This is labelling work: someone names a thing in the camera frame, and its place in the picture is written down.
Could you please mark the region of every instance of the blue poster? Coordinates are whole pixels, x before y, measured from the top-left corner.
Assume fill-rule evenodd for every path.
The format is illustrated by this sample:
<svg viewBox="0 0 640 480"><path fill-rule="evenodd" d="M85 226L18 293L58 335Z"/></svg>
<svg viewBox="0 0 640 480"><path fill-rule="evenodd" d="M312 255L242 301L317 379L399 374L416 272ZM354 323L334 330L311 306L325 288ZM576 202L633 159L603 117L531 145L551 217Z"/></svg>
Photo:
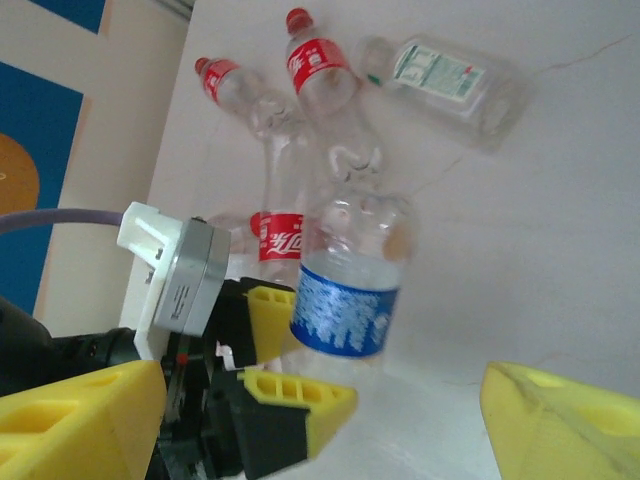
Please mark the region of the blue poster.
<svg viewBox="0 0 640 480"><path fill-rule="evenodd" d="M97 34L106 0L31 0L36 5Z"/></svg>
<svg viewBox="0 0 640 480"><path fill-rule="evenodd" d="M58 206L81 105L81 93L0 62L0 214ZM30 313L50 237L0 236L0 295Z"/></svg>

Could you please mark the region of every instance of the green label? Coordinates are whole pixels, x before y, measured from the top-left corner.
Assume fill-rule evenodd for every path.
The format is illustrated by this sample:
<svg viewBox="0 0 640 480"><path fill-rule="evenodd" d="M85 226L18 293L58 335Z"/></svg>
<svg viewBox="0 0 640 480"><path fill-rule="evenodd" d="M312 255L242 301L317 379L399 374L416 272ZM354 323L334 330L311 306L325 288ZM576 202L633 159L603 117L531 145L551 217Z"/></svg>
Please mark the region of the green label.
<svg viewBox="0 0 640 480"><path fill-rule="evenodd" d="M465 101L484 70L421 45L412 45L394 69L396 82L457 102Z"/></svg>

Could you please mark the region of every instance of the hole in yellow block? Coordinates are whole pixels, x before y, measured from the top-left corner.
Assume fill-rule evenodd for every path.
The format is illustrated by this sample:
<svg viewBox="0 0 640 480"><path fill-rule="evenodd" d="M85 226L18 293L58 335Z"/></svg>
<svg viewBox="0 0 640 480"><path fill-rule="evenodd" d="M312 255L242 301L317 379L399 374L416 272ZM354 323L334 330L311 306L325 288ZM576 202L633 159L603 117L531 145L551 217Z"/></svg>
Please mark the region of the hole in yellow block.
<svg viewBox="0 0 640 480"><path fill-rule="evenodd" d="M16 453L18 453L18 451L11 448L0 449L0 466L11 460Z"/></svg>
<svg viewBox="0 0 640 480"><path fill-rule="evenodd" d="M527 378L542 388L559 388L564 385L560 379L545 375L542 372L529 372L527 373Z"/></svg>
<svg viewBox="0 0 640 480"><path fill-rule="evenodd" d="M265 302L269 301L269 293L264 290L258 290L255 295L258 300L264 300Z"/></svg>
<svg viewBox="0 0 640 480"><path fill-rule="evenodd" d="M302 384L302 399L305 402L318 403L322 401L322 393L315 385Z"/></svg>
<svg viewBox="0 0 640 480"><path fill-rule="evenodd" d="M256 384L265 395L276 395L276 381L273 378L258 377Z"/></svg>
<svg viewBox="0 0 640 480"><path fill-rule="evenodd" d="M104 378L99 378L94 380L93 382L87 383L87 387L106 387L107 385L111 385L118 378L120 378L120 373L114 373Z"/></svg>
<svg viewBox="0 0 640 480"><path fill-rule="evenodd" d="M298 398L298 392L296 388L296 382L289 380L282 381L282 396L290 400L296 400Z"/></svg>
<svg viewBox="0 0 640 480"><path fill-rule="evenodd" d="M579 407L577 410L607 435L640 437L640 418L622 407Z"/></svg>
<svg viewBox="0 0 640 480"><path fill-rule="evenodd" d="M77 406L77 402L32 403L0 419L0 433L44 433Z"/></svg>

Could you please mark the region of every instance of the red label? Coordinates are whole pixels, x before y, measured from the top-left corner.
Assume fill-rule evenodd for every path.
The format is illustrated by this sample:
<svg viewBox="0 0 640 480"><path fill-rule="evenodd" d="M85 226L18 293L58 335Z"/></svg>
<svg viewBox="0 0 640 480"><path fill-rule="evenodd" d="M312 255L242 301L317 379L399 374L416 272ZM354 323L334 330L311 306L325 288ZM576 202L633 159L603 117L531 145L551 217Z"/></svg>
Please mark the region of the red label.
<svg viewBox="0 0 640 480"><path fill-rule="evenodd" d="M299 93L304 82L314 73L325 68L348 69L349 64L338 45L326 38L314 38L291 53L287 68L296 93Z"/></svg>
<svg viewBox="0 0 640 480"><path fill-rule="evenodd" d="M204 73L204 90L218 103L218 85L220 80L231 70L239 68L237 63L231 60L217 60L213 62Z"/></svg>
<svg viewBox="0 0 640 480"><path fill-rule="evenodd" d="M265 214L260 220L260 261L298 259L302 247L302 215Z"/></svg>

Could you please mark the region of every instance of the orange circle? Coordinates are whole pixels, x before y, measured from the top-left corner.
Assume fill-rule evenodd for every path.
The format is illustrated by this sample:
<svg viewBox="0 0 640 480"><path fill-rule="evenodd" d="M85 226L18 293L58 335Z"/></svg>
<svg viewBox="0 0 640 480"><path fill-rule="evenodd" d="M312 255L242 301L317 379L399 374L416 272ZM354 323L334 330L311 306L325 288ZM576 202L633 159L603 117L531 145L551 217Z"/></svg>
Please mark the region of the orange circle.
<svg viewBox="0 0 640 480"><path fill-rule="evenodd" d="M40 180L29 153L13 138L0 133L0 215L33 210Z"/></svg>

